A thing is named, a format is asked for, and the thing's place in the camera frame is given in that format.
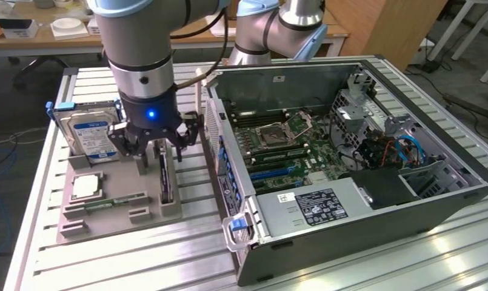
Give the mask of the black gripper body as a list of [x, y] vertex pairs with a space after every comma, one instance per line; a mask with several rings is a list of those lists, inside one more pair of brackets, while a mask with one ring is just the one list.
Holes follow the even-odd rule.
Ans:
[[137, 98], [122, 91], [121, 100], [127, 115], [127, 131], [137, 142], [166, 138], [170, 142], [185, 142], [178, 128], [183, 123], [177, 102], [177, 87], [151, 98]]

